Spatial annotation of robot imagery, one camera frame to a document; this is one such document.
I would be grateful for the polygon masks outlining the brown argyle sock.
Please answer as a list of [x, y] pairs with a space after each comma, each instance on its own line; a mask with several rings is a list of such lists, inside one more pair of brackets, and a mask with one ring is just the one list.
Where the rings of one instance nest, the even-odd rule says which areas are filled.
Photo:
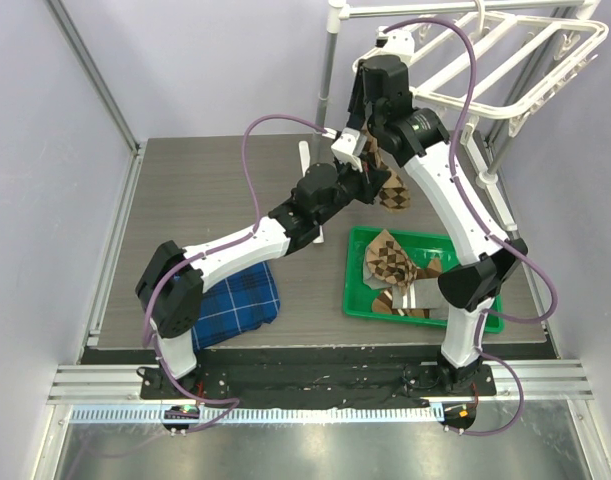
[[417, 265], [388, 230], [382, 230], [366, 247], [363, 266], [389, 287], [405, 290], [418, 274]]
[[379, 204], [390, 213], [400, 213], [411, 207], [411, 194], [401, 177], [383, 160], [381, 150], [375, 137], [364, 126], [361, 133], [366, 136], [363, 152], [374, 166], [390, 176], [378, 193]]

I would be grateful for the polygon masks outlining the grey sock white stripes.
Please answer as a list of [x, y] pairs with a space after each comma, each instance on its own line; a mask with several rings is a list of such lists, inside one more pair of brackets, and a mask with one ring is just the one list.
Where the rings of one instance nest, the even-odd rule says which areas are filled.
[[362, 280], [371, 290], [384, 290], [389, 287], [387, 282], [377, 278], [366, 265], [362, 268]]

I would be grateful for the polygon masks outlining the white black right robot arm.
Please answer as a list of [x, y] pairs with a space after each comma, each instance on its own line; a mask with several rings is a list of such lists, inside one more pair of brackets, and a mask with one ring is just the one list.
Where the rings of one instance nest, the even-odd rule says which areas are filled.
[[471, 184], [460, 178], [448, 130], [434, 111], [414, 106], [408, 67], [399, 57], [385, 54], [359, 61], [348, 111], [348, 127], [366, 128], [417, 183], [454, 245], [458, 264], [438, 278], [448, 319], [436, 380], [445, 393], [460, 394], [482, 363], [479, 349], [487, 311], [527, 246], [508, 238]]

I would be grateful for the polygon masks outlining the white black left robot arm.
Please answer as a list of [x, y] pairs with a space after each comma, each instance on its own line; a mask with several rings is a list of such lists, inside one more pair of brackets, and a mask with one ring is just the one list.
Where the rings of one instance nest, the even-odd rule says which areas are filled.
[[226, 237], [191, 247], [160, 244], [135, 287], [155, 350], [167, 367], [164, 388], [190, 397], [198, 385], [191, 329], [206, 293], [217, 283], [261, 262], [295, 253], [353, 201], [372, 204], [390, 173], [365, 161], [358, 171], [336, 160], [315, 163], [287, 200], [258, 222]]

